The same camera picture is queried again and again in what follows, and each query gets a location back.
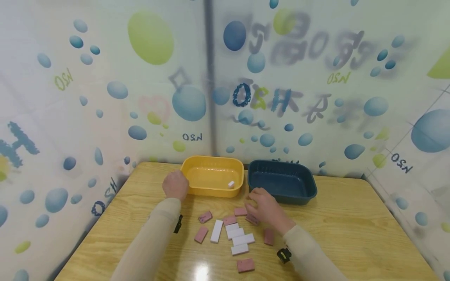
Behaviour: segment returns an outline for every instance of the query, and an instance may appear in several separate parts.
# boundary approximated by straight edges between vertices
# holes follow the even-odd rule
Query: blue bubble print
[[[103,155],[100,148],[96,147],[94,152],[94,159],[98,165],[103,165]]]
[[[374,97],[366,101],[364,112],[369,116],[380,116],[387,111],[388,107],[389,105],[385,98]]]
[[[298,145],[303,146],[303,147],[307,146],[311,142],[312,142],[312,134],[311,133],[304,133],[298,139]]]
[[[25,190],[19,197],[19,201],[22,204],[29,204],[34,200],[34,191]]]
[[[90,52],[93,53],[94,55],[98,55],[100,53],[100,48],[95,45],[92,45],[90,47]]]
[[[73,27],[81,33],[85,33],[87,31],[87,24],[80,19],[73,21]]]
[[[49,68],[50,66],[52,66],[50,58],[44,53],[37,54],[37,61],[45,68]]]
[[[242,22],[232,21],[224,30],[224,43],[225,46],[232,50],[237,51],[244,46],[247,31]]]
[[[198,121],[205,116],[206,98],[197,88],[185,85],[179,87],[172,97],[175,112],[186,121]]]
[[[64,188],[50,190],[45,197],[45,208],[51,213],[57,213],[66,205],[69,193]]]
[[[251,73],[259,73],[266,66],[266,57],[263,53],[251,54],[248,56],[247,68]]]
[[[417,120],[411,131],[413,144],[423,152],[435,153],[450,147],[450,110],[436,109]]]
[[[234,146],[229,146],[225,149],[226,153],[233,153],[234,152]]]
[[[351,144],[345,148],[344,154],[350,160],[358,158],[365,150],[365,147],[359,144]]]
[[[77,161],[75,160],[75,158],[70,156],[67,157],[66,160],[64,160],[63,168],[66,169],[67,171],[70,171],[73,169],[73,167],[75,167],[76,164]]]
[[[77,48],[77,49],[82,48],[84,45],[83,40],[79,36],[76,36],[76,35],[70,36],[69,42],[70,42],[70,45],[72,45],[74,48]]]
[[[34,225],[37,228],[41,228],[41,227],[46,226],[49,223],[49,220],[50,220],[50,217],[48,215],[42,214],[36,219],[36,222],[34,223]]]
[[[128,129],[128,135],[137,140],[143,140],[147,137],[147,131],[141,126],[134,125]]]
[[[128,89],[122,82],[119,81],[111,81],[106,86],[106,90],[108,94],[116,99],[124,99],[128,97]]]
[[[259,142],[264,147],[271,147],[275,143],[275,138],[271,134],[263,134],[259,138]]]

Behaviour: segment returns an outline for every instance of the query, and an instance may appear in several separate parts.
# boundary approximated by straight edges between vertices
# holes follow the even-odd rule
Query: blue dot
[[[271,134],[263,134],[259,138],[259,142],[264,147],[271,147],[275,143],[275,138]]]
[[[98,147],[95,148],[94,159],[98,165],[103,165],[103,154],[100,148]]]
[[[63,168],[67,171],[70,171],[75,167],[75,164],[77,164],[77,161],[73,157],[67,157],[66,160],[64,160]]]
[[[351,144],[345,148],[344,154],[350,160],[358,158],[365,150],[365,147],[359,144]]]
[[[82,106],[86,106],[87,98],[85,96],[80,96],[80,103]]]
[[[337,98],[337,99],[334,101],[334,105],[337,106],[337,107],[341,107],[341,106],[344,105],[344,100],[341,99],[341,98]]]
[[[242,110],[238,115],[238,121],[244,125],[250,125],[253,122],[253,113],[249,109]]]
[[[50,58],[44,53],[37,54],[37,61],[45,68],[49,68],[50,66],[52,66]]]
[[[80,60],[81,60],[81,62],[84,63],[85,65],[91,65],[92,62],[94,61],[94,60],[92,59],[92,57],[91,57],[90,55],[88,55],[88,54],[81,54]]]
[[[406,208],[408,208],[408,201],[406,201],[405,198],[397,198],[395,202],[397,203],[397,206],[402,210],[406,210]]]
[[[384,66],[386,69],[393,69],[395,66],[395,61],[390,60],[386,63],[386,65]]]
[[[392,40],[391,46],[393,48],[398,48],[403,45],[404,41],[405,37],[403,35],[397,35],[395,36],[394,40]]]
[[[94,55],[98,55],[100,53],[100,48],[95,45],[92,45],[90,47],[90,52],[93,53]]]
[[[284,130],[285,130],[286,132],[292,132],[292,131],[294,130],[294,125],[291,124],[291,123],[286,124],[286,125],[284,126]]]
[[[374,136],[374,133],[373,133],[373,132],[365,132],[365,133],[364,133],[364,138],[369,139],[369,138],[372,138],[373,136]]]
[[[298,139],[298,145],[303,146],[303,147],[307,146],[311,142],[312,142],[312,134],[310,134],[310,133],[304,133]]]
[[[41,228],[41,227],[46,226],[49,223],[49,220],[50,220],[50,217],[48,215],[42,214],[36,219],[36,222],[34,223],[34,225],[37,228]]]
[[[225,46],[232,51],[237,51],[244,46],[246,36],[247,31],[244,24],[239,21],[232,21],[224,30]]]
[[[263,53],[251,54],[248,56],[247,68],[251,73],[259,73],[266,66],[266,57]]]
[[[29,281],[29,280],[30,276],[28,275],[28,272],[25,269],[17,270],[13,279],[13,281]]]
[[[428,224],[428,216],[424,212],[418,212],[415,218],[418,225],[426,226]]]
[[[70,198],[70,203],[77,204],[82,199],[83,199],[83,196],[81,194],[75,194],[74,196],[72,196],[72,198]]]
[[[380,74],[380,72],[381,72],[381,67],[374,67],[372,69],[372,71],[370,72],[370,76],[376,77]]]
[[[128,97],[128,89],[125,84],[119,81],[111,81],[106,86],[108,94],[116,99],[124,99]]]
[[[87,31],[87,24],[80,19],[73,21],[73,27],[81,33],[85,33]]]
[[[97,111],[95,112],[95,114],[97,115],[98,118],[102,118],[102,117],[103,117],[103,110],[97,109]]]
[[[226,149],[225,149],[225,151],[227,152],[227,153],[233,153],[234,152],[234,146],[229,146],[229,147],[227,147]]]
[[[271,9],[275,9],[278,6],[278,0],[270,0],[269,1],[269,7]]]
[[[128,129],[128,135],[137,140],[143,140],[147,137],[147,131],[141,126],[134,125]]]
[[[87,187],[93,188],[96,184],[97,184],[97,179],[91,178],[91,179],[87,182]]]
[[[450,147],[450,110],[436,109],[417,120],[411,131],[413,144],[423,152],[440,152]]]
[[[69,42],[73,47],[77,49],[83,47],[83,40],[79,36],[76,35],[70,36]]]
[[[20,195],[19,200],[20,200],[20,203],[22,203],[22,204],[29,204],[29,203],[31,203],[34,200],[34,191],[32,191],[32,190],[25,190]]]
[[[45,197],[45,208],[51,213],[57,213],[66,205],[69,193],[64,188],[50,190]]]
[[[179,87],[172,97],[175,112],[187,121],[198,121],[205,116],[206,98],[197,88],[189,85]]]
[[[385,98],[374,97],[366,101],[364,112],[369,116],[380,116],[387,111],[388,107],[389,105]]]
[[[0,227],[6,222],[8,218],[8,210],[0,205]]]
[[[230,91],[225,87],[216,88],[212,92],[212,100],[217,105],[224,105],[230,100]]]
[[[336,119],[336,121],[337,121],[338,123],[345,122],[345,120],[347,120],[347,116],[345,116],[345,115],[341,115],[341,116],[339,116],[339,117]]]

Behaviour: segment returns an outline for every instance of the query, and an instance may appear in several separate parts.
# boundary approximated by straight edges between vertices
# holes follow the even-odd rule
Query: sleeve
[[[178,217],[181,202],[167,198],[151,212],[147,222],[122,256],[111,281],[153,280]]]
[[[304,281],[348,281],[314,238],[296,225],[283,236],[295,270]]]

